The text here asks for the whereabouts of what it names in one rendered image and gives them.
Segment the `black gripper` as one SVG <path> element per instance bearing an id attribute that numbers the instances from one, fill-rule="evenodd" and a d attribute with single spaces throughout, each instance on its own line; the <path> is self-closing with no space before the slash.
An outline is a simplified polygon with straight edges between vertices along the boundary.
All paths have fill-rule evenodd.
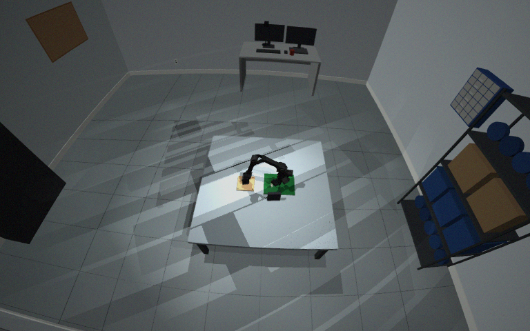
<path id="1" fill-rule="evenodd" d="M 278 175 L 278 174 L 277 174 Z M 280 184 L 282 181 L 280 180 L 282 177 L 281 176 L 277 176 L 277 179 L 273 179 L 271 181 L 271 183 L 274 185 L 274 186 L 277 186 L 278 184 Z"/>

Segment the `black square panel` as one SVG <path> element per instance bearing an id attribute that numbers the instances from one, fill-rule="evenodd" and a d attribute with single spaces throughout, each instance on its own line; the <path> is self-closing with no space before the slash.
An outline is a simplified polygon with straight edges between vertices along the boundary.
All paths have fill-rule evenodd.
<path id="1" fill-rule="evenodd" d="M 281 192 L 268 192 L 267 201 L 280 201 Z"/>

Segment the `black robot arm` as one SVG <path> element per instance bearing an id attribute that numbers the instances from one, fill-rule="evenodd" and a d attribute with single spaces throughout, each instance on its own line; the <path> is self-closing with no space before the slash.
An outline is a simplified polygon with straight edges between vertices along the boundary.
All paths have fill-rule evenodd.
<path id="1" fill-rule="evenodd" d="M 258 161 L 258 157 L 262 158 Z M 252 170 L 253 170 L 253 167 L 256 165 L 256 164 L 260 164 L 262 162 L 265 162 L 271 166 L 274 166 L 277 168 L 277 172 L 278 172 L 278 175 L 281 176 L 282 178 L 280 179 L 282 181 L 283 184 L 286 184 L 290 181 L 290 178 L 286 177 L 286 176 L 289 176 L 289 177 L 292 177 L 293 176 L 293 170 L 287 170 L 288 167 L 286 166 L 285 163 L 282 163 L 282 162 L 276 162 L 268 157 L 266 157 L 265 155 L 260 155 L 260 154 L 254 154 L 252 155 L 251 157 L 251 163 L 248 167 L 248 170 L 245 171 L 245 173 L 243 173 L 243 176 L 242 176 L 242 185 L 246 185 L 246 184 L 249 184 L 249 179 L 251 179 L 251 176 L 252 176 Z M 284 176 L 284 174 L 286 176 Z M 283 177 L 284 176 L 284 177 Z"/>

